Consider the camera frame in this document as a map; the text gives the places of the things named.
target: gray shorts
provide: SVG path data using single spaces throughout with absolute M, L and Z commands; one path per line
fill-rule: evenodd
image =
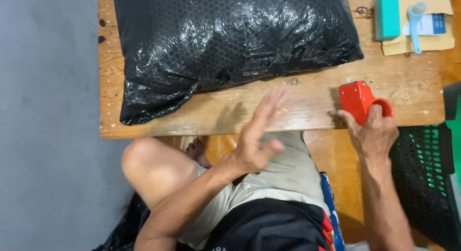
M 237 186 L 229 184 L 205 207 L 179 242 L 194 249 L 202 249 L 221 219 L 233 208 L 256 199 L 273 198 L 317 205 L 330 216 L 326 206 L 320 175 L 312 161 L 302 132 L 266 133 L 263 141 L 276 138 L 285 145 L 285 151 L 275 156 L 259 175 L 249 174 Z M 199 176 L 206 168 L 197 164 Z

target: person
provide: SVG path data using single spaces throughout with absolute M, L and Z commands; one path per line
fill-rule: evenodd
M 334 250 L 320 175 L 301 132 L 264 132 L 295 103 L 284 89 L 267 94 L 235 150 L 214 166 L 198 139 L 186 153 L 154 138 L 130 144 L 123 172 L 151 210 L 134 249 L 172 251 L 179 241 L 204 251 Z M 394 119 L 382 117 L 379 105 L 363 126 L 346 111 L 337 115 L 360 161 L 369 248 L 415 250 L 391 176 Z

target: bubble wrap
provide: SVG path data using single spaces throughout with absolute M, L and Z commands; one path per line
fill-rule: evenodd
M 197 90 L 363 59 L 347 0 L 114 0 L 120 122 L 143 124 Z

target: brown envelope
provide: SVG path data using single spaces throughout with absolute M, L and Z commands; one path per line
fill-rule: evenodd
M 453 37 L 453 10 L 450 0 L 399 0 L 400 36 L 391 41 L 383 41 L 385 56 L 414 52 L 411 36 L 403 35 L 403 25 L 408 22 L 408 10 L 417 2 L 424 2 L 428 9 L 426 14 L 445 13 L 446 33 L 438 36 L 419 36 L 419 45 L 422 51 L 444 50 L 455 46 Z

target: wooden table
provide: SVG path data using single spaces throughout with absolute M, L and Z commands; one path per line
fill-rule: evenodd
M 364 80 L 376 97 L 388 99 L 399 126 L 444 121 L 438 52 L 384 56 L 372 41 L 374 0 L 349 0 L 365 59 L 316 72 L 295 73 L 216 92 L 197 94 L 178 111 L 143 125 L 124 126 L 119 120 L 123 98 L 124 59 L 120 49 L 113 0 L 99 0 L 101 137 L 180 136 L 239 133 L 263 95 L 285 86 L 300 98 L 270 131 L 338 127 L 329 114 L 340 108 L 337 88 Z

